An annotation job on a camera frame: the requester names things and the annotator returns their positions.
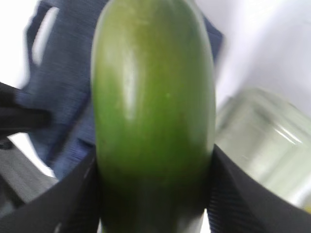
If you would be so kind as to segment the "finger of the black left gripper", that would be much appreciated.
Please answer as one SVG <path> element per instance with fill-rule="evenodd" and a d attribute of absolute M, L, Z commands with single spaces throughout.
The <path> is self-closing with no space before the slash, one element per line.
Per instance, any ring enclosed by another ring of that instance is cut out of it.
<path fill-rule="evenodd" d="M 16 133 L 28 133 L 49 126 L 52 115 L 42 109 L 24 108 L 16 103 L 18 89 L 0 84 L 0 138 Z"/>

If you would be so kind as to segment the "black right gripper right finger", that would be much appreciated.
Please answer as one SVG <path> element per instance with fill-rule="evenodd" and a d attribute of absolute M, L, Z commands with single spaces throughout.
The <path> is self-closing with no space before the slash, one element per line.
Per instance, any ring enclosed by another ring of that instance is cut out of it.
<path fill-rule="evenodd" d="M 311 216 L 268 191 L 214 146 L 206 182 L 213 233 L 309 233 Z"/>

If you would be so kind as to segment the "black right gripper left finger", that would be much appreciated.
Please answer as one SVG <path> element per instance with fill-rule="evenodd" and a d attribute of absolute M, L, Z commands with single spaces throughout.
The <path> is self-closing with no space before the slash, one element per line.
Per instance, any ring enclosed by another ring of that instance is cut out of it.
<path fill-rule="evenodd" d="M 44 194 L 0 219 L 2 233 L 95 233 L 100 186 L 92 151 Z"/>

